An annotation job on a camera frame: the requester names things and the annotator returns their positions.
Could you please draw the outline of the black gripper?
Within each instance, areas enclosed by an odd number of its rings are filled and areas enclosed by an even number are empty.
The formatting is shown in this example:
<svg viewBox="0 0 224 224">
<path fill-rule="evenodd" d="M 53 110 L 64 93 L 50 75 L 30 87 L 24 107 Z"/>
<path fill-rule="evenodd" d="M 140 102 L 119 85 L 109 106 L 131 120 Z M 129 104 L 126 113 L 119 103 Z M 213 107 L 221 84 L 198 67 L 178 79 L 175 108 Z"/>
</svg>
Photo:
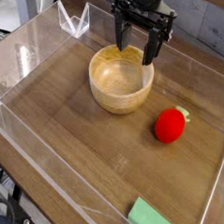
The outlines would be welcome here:
<svg viewBox="0 0 224 224">
<path fill-rule="evenodd" d="M 146 31 L 153 27 L 143 52 L 142 64 L 145 66 L 158 56 L 163 39 L 171 39 L 172 22 L 177 17 L 177 12 L 163 0 L 114 0 L 112 13 L 115 18 L 115 41 L 120 51 L 129 44 L 132 24 Z"/>
</svg>

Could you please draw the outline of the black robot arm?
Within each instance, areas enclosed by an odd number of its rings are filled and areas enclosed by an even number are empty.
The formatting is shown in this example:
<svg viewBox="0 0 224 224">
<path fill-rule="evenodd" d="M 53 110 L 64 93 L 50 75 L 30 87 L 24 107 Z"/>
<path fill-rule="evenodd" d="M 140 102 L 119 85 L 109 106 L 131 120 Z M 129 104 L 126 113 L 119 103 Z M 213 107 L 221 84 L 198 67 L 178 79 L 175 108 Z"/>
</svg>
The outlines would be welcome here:
<svg viewBox="0 0 224 224">
<path fill-rule="evenodd" d="M 172 22 L 177 17 L 177 12 L 163 0 L 114 0 L 112 13 L 115 41 L 121 52 L 129 45 L 133 25 L 149 34 L 142 57 L 145 66 L 152 64 L 163 42 L 171 39 Z"/>
</svg>

